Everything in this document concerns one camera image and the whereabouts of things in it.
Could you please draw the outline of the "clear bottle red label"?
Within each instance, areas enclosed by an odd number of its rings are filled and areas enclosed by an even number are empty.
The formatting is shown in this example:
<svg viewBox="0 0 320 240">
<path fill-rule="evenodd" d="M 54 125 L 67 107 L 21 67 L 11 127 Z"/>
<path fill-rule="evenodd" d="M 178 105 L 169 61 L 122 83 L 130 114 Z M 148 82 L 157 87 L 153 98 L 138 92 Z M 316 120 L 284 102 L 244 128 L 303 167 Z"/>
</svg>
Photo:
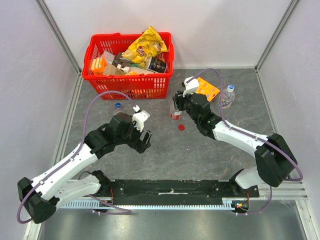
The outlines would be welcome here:
<svg viewBox="0 0 320 240">
<path fill-rule="evenodd" d="M 182 117 L 182 111 L 176 109 L 175 102 L 173 101 L 170 105 L 169 116 L 171 120 L 179 121 Z"/>
</svg>

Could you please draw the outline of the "red bottle cap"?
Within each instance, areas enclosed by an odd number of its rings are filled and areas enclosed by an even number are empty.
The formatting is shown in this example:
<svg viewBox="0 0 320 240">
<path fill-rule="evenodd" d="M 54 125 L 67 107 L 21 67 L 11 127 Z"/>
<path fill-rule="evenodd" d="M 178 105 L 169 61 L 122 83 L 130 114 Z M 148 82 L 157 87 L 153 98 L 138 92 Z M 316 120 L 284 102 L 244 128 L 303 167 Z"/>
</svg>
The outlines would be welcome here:
<svg viewBox="0 0 320 240">
<path fill-rule="evenodd" d="M 179 129 L 180 131 L 183 131 L 183 130 L 185 129 L 185 126 L 184 126 L 183 124 L 180 124 L 180 125 L 178 126 L 178 129 Z"/>
</svg>

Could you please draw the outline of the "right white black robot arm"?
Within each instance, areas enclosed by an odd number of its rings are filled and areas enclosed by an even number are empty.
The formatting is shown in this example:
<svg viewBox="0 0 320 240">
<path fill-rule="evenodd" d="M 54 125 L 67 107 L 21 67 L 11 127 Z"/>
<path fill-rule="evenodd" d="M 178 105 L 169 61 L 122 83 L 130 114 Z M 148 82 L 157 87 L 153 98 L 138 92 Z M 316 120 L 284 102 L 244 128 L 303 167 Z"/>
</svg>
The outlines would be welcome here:
<svg viewBox="0 0 320 240">
<path fill-rule="evenodd" d="M 233 145 L 254 157 L 254 167 L 241 169 L 232 177 L 229 191 L 233 196 L 240 197 L 248 188 L 260 184 L 277 188 L 298 164 L 281 135 L 257 134 L 223 120 L 212 112 L 203 94 L 183 94 L 178 90 L 172 100 L 176 109 L 190 116 L 203 136 Z"/>
</svg>

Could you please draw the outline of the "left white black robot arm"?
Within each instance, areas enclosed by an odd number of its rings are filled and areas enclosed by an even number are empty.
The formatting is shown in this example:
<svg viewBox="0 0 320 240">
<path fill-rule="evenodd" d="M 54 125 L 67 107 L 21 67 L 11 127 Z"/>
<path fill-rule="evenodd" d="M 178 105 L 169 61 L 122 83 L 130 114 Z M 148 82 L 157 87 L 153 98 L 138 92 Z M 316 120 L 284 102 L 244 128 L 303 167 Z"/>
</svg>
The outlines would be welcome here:
<svg viewBox="0 0 320 240">
<path fill-rule="evenodd" d="M 127 145 L 142 154 L 151 146 L 150 131 L 140 139 L 149 117 L 145 110 L 133 115 L 120 112 L 109 123 L 90 131 L 69 155 L 52 168 L 33 179 L 20 179 L 17 183 L 21 202 L 18 210 L 25 209 L 30 220 L 40 224 L 66 203 L 88 195 L 106 196 L 110 192 L 110 180 L 100 170 L 93 171 L 82 180 L 68 181 L 85 167 L 113 152 L 117 146 Z"/>
</svg>

